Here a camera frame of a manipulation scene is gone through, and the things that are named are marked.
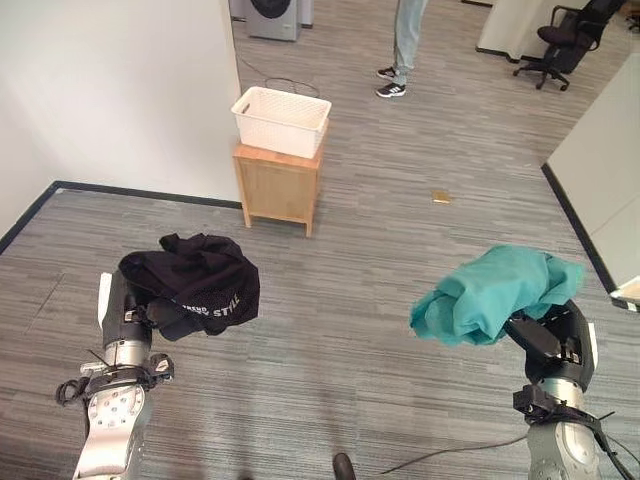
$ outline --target white wall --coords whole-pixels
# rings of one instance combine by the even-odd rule
[[[55,180],[51,159],[0,82],[0,236]]]
[[[227,2],[0,0],[0,12],[0,81],[58,179],[238,200]]]
[[[640,275],[640,53],[547,163],[617,285]]]

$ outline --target cabinet leg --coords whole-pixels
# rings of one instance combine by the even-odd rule
[[[251,215],[249,215],[249,212],[244,208],[242,209],[242,214],[244,215],[244,226],[251,228]]]

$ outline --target blue jeans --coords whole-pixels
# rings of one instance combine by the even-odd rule
[[[398,85],[407,84],[407,74],[413,70],[413,59],[418,50],[422,14],[429,0],[398,0],[396,8],[395,39],[393,42],[396,76]]]

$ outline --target person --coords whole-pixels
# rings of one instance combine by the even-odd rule
[[[420,40],[422,15],[429,0],[398,0],[396,7],[394,63],[378,70],[378,77],[391,83],[376,90],[379,97],[401,97],[407,93],[407,74],[413,70],[413,60]]]

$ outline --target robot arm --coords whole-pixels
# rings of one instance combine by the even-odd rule
[[[104,358],[84,364],[82,378],[75,383],[80,386],[75,397],[83,400],[88,432],[74,480],[137,478],[144,427],[151,417],[149,390],[173,378],[173,362],[167,355],[149,358],[151,327],[138,314],[122,274],[103,274],[98,321]]]
[[[576,305],[553,306],[540,321],[517,315],[504,328],[527,353],[531,384],[514,393],[513,406],[531,425],[529,478],[599,479],[597,443],[622,477],[633,480],[611,451],[600,421],[584,411],[597,347],[593,326]]]

